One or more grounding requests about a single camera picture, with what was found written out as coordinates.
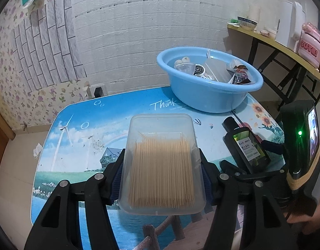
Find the pink lunch box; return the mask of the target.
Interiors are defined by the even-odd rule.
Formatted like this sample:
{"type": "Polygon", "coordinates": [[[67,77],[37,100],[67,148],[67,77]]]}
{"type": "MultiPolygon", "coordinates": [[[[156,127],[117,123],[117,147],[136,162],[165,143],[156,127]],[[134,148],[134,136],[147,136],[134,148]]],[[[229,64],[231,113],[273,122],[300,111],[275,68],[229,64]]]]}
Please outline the pink lunch box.
{"type": "Polygon", "coordinates": [[[298,55],[314,68],[320,65],[320,30],[312,23],[302,25],[302,33],[298,43],[298,55]]]}

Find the crumpled paper on floor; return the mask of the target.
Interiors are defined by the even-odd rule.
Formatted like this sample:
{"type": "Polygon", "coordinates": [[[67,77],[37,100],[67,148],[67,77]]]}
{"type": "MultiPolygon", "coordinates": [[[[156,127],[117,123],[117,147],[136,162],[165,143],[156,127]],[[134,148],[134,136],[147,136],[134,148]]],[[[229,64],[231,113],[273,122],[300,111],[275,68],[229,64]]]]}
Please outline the crumpled paper on floor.
{"type": "Polygon", "coordinates": [[[41,154],[42,150],[43,146],[40,143],[38,143],[36,147],[33,149],[33,157],[37,158],[41,154]]]}

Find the clear glass bowl in basin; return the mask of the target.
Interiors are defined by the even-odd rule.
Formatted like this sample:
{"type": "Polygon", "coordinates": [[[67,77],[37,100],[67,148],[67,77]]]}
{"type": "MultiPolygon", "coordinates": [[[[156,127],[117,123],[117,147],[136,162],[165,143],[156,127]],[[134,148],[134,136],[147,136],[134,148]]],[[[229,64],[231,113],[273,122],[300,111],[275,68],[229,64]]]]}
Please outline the clear glass bowl in basin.
{"type": "Polygon", "coordinates": [[[196,65],[194,63],[180,63],[175,65],[174,68],[182,73],[194,75],[194,72],[196,70],[196,65]]]}

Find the light blue plastic basin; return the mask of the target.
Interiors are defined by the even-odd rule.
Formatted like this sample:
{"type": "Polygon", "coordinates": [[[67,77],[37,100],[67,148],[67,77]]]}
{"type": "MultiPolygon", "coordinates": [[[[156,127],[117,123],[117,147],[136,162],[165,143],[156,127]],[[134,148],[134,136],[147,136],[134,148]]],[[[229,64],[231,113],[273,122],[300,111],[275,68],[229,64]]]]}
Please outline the light blue plastic basin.
{"type": "Polygon", "coordinates": [[[203,112],[225,113],[237,108],[248,93],[258,91],[263,86],[263,77],[259,71],[242,59],[239,62],[247,67],[249,79],[252,81],[250,84],[220,83],[179,72],[174,68],[174,62],[185,56],[189,57],[192,63],[202,65],[207,59],[208,51],[211,57],[226,64],[237,59],[236,56],[222,51],[195,46],[170,48],[157,56],[157,64],[168,74],[172,92],[184,104],[203,112]]]}

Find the wooden side table black legs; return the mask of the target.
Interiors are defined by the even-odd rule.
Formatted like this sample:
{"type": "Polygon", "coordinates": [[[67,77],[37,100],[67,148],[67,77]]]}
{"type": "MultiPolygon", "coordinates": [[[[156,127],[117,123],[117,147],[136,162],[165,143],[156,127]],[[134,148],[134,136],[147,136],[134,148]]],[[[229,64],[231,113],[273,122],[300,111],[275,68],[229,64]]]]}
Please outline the wooden side table black legs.
{"type": "Polygon", "coordinates": [[[251,42],[247,62],[255,66],[283,106],[305,91],[315,104],[320,101],[320,72],[306,60],[275,40],[258,32],[227,24],[230,32],[244,35],[251,42]]]}

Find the clear toothpick box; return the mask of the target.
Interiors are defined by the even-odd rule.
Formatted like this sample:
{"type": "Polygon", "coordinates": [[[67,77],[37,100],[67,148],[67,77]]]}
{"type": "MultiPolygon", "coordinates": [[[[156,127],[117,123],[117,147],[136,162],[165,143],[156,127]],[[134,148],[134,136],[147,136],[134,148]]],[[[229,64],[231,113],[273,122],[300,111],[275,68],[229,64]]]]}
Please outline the clear toothpick box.
{"type": "Polygon", "coordinates": [[[200,213],[206,205],[193,120],[187,114],[131,118],[118,205],[129,214],[200,213]]]}

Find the round black white tin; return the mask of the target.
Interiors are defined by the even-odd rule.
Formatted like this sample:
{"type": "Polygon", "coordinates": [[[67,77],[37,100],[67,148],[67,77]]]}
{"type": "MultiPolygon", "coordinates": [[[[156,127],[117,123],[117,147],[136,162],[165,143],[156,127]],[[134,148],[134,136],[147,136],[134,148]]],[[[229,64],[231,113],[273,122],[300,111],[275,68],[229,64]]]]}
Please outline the round black white tin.
{"type": "Polygon", "coordinates": [[[200,64],[196,64],[195,65],[194,75],[195,76],[200,76],[200,75],[204,75],[204,74],[205,74],[205,68],[200,64]]]}

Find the dark snack packet in basin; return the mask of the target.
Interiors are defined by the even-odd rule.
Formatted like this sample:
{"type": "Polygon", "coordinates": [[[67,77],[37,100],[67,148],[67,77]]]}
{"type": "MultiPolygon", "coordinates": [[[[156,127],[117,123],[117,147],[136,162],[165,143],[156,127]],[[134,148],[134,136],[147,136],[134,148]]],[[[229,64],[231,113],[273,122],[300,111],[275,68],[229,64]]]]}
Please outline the dark snack packet in basin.
{"type": "Polygon", "coordinates": [[[242,64],[237,59],[234,59],[230,62],[230,64],[227,66],[227,71],[231,75],[231,78],[228,81],[229,84],[247,85],[254,83],[247,66],[242,64]]]}

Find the black lotion bottle green label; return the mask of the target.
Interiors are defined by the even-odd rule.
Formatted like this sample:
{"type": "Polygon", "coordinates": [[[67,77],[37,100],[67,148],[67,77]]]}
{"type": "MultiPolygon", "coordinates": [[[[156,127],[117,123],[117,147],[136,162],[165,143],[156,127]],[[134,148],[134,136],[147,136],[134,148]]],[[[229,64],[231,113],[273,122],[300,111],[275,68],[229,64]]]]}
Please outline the black lotion bottle green label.
{"type": "Polygon", "coordinates": [[[232,116],[223,121],[223,127],[227,132],[224,143],[236,165],[247,174],[264,172],[271,160],[255,134],[246,126],[239,127],[232,116]]]}

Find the white electric kettle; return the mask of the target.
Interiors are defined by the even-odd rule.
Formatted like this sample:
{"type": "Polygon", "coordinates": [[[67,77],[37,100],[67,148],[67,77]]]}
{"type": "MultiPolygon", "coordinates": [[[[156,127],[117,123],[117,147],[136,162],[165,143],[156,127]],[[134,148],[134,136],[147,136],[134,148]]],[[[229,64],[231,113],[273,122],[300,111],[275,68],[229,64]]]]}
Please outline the white electric kettle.
{"type": "Polygon", "coordinates": [[[282,1],[275,41],[297,52],[297,44],[305,20],[306,15],[300,3],[282,1]]]}

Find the black plug in socket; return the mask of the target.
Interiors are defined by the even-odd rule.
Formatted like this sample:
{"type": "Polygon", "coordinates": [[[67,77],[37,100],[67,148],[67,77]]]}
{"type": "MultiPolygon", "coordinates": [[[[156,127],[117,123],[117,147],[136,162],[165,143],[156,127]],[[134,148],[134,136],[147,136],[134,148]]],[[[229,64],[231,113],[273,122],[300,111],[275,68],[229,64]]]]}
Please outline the black plug in socket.
{"type": "Polygon", "coordinates": [[[100,98],[100,97],[103,97],[103,96],[104,96],[104,92],[103,92],[102,87],[97,87],[97,88],[95,88],[95,90],[94,90],[94,97],[95,97],[95,98],[100,98]]]}

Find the ceramic bowl on shelf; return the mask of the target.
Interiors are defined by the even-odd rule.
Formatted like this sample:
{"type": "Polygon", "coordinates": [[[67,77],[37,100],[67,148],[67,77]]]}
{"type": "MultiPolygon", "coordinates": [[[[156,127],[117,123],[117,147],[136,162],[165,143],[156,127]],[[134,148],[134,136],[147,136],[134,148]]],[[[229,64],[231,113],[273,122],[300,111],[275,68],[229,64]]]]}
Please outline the ceramic bowl on shelf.
{"type": "Polygon", "coordinates": [[[240,27],[244,28],[244,29],[248,29],[248,30],[254,30],[257,27],[257,22],[251,19],[247,19],[241,16],[237,17],[238,19],[238,24],[240,25],[240,27]]]}

